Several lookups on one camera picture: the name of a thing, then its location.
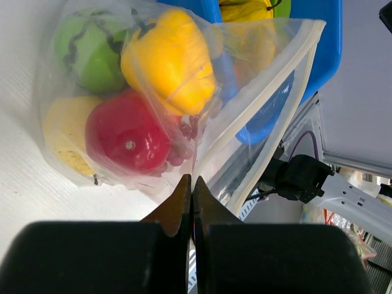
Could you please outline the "red grape bunch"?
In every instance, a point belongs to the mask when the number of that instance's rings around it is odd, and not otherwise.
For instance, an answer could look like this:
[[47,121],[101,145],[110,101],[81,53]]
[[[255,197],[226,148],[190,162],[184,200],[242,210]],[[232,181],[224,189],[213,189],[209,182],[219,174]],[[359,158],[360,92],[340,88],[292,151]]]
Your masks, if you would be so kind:
[[194,155],[200,118],[201,115],[185,117],[172,115],[173,124],[170,126],[171,143],[168,156],[150,176],[159,178],[168,171],[169,166],[179,167]]

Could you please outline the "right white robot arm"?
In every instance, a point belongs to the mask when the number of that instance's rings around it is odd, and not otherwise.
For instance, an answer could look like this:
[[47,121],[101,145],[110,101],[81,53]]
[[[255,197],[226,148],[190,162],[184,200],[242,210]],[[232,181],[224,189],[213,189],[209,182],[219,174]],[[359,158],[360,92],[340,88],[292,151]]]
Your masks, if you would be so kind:
[[[292,1],[292,18],[326,22],[299,111],[337,72],[342,56],[342,1]],[[321,176],[322,196],[311,196],[310,203],[335,212],[358,224],[387,244],[391,244],[391,207],[353,187],[336,172]]]

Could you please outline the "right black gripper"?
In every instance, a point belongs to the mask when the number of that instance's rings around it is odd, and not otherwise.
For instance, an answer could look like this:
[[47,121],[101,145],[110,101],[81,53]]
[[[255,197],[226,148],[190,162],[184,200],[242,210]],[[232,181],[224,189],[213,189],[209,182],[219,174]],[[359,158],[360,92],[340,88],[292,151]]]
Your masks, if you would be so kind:
[[379,18],[389,32],[392,32],[392,1],[380,9]]

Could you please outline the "yellow bell pepper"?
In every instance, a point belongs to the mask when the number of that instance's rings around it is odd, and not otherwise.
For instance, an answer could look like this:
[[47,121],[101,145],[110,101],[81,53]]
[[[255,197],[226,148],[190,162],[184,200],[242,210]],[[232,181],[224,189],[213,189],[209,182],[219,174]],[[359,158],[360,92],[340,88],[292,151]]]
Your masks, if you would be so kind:
[[137,91],[151,88],[175,116],[198,115],[213,97],[216,79],[206,40],[193,18],[171,8],[143,20],[131,10],[136,28],[121,55],[121,71]]

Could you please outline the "clear zip top bag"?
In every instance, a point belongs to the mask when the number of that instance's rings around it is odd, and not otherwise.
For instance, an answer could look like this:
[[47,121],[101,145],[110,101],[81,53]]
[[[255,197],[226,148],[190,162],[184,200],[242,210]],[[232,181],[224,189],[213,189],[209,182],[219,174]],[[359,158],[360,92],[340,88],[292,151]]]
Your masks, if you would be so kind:
[[148,1],[63,1],[43,39],[42,153],[79,186],[164,201],[204,178],[238,214],[307,88],[325,21],[209,22]]

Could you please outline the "red apple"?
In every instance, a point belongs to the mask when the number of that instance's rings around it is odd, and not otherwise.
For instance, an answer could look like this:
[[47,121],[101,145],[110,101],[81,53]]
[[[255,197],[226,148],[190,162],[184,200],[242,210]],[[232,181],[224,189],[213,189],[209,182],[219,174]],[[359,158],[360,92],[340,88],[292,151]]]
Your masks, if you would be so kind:
[[117,174],[149,174],[166,161],[171,141],[148,100],[128,89],[96,106],[85,125],[87,155]]

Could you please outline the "green watermelon toy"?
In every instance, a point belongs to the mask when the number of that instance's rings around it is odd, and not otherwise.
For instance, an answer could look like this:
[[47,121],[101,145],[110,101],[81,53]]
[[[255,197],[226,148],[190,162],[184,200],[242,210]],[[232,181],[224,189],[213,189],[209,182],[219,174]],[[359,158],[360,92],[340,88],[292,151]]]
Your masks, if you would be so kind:
[[108,10],[79,10],[58,27],[56,58],[78,86],[94,94],[118,92],[126,84],[120,59],[127,35],[127,26]]

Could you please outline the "pale yellow pear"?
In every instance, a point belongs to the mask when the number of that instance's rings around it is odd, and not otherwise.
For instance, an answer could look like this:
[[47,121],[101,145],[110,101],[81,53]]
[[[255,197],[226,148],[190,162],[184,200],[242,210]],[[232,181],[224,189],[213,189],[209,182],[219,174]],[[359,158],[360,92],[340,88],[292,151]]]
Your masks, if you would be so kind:
[[68,168],[97,185],[97,176],[86,161],[86,122],[103,98],[95,95],[56,98],[43,120],[47,148]]

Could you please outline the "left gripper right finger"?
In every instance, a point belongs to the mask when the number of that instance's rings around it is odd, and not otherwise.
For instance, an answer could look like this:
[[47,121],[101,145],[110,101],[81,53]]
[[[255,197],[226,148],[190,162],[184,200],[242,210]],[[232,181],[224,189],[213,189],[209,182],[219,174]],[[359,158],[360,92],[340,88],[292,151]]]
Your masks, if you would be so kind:
[[192,195],[200,293],[371,293],[357,251],[327,225],[245,224],[199,178]]

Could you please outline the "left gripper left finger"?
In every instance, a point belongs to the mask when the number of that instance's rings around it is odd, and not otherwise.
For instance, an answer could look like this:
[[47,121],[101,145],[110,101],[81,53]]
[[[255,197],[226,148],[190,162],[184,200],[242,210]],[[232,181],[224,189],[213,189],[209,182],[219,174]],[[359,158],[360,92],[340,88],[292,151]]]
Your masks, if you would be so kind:
[[1,263],[2,293],[186,293],[191,178],[139,222],[34,222]]

